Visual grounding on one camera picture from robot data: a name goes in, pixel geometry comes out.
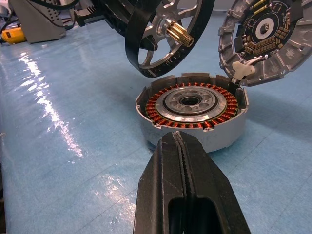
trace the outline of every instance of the spoked wheel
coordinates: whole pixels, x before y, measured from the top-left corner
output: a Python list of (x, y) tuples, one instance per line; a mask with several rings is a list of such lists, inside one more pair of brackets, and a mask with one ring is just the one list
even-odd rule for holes
[[(211, 16), (214, 0), (197, 0), (189, 9), (179, 7), (180, 0), (138, 0), (126, 31), (126, 53), (130, 63), (143, 75), (159, 77), (179, 65), (198, 42)], [(190, 18), (187, 28), (182, 20)], [(169, 51), (154, 58), (160, 42), (166, 40)], [(146, 57), (139, 61), (140, 48)]]

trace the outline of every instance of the gray machine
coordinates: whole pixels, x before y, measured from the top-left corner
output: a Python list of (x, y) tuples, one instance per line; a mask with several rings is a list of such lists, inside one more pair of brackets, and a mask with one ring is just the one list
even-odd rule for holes
[[(45, 2), (54, 4), (53, 0)], [(22, 30), (29, 43), (58, 40), (66, 36), (65, 28), (53, 25), (39, 12), (41, 11), (55, 24), (63, 26), (56, 10), (26, 0), (10, 0), (10, 4), (19, 18)]]
[(312, 53), (311, 0), (236, 0), (226, 14), (218, 51), (228, 77), (169, 76), (137, 98), (142, 132), (153, 145), (180, 131), (195, 136), (206, 152), (229, 147), (243, 133), (249, 105), (240, 85), (281, 79)]

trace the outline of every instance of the blue table surface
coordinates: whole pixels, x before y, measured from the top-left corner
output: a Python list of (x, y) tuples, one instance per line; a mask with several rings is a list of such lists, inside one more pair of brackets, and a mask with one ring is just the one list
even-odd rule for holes
[[(213, 15), (169, 75), (224, 74), (217, 51), (224, 17)], [(131, 234), (138, 180), (152, 155), (135, 99), (152, 80), (128, 62), (124, 38), (100, 21), (57, 41), (2, 45), (0, 64), (7, 232)], [(244, 134), (210, 154), (253, 234), (312, 233), (311, 65), (247, 88)]]

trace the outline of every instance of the circuit board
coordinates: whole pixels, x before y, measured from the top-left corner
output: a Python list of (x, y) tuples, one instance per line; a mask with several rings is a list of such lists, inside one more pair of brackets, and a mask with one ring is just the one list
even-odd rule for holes
[(292, 1), (288, 0), (255, 0), (238, 27), (234, 40), (236, 52), (246, 60), (277, 53), (297, 22), (297, 16), (291, 19), (291, 7)]

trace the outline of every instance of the shiny reflective surface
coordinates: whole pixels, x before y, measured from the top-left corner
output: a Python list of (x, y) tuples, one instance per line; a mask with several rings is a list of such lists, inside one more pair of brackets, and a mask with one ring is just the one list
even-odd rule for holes
[[(213, 16), (170, 74), (223, 74), (224, 17)], [(312, 232), (311, 64), (248, 88), (245, 134), (211, 154), (253, 234)], [(7, 232), (131, 234), (138, 180), (152, 155), (135, 98), (152, 80), (129, 64), (124, 39), (100, 21), (58, 41), (2, 45), (0, 68)]]

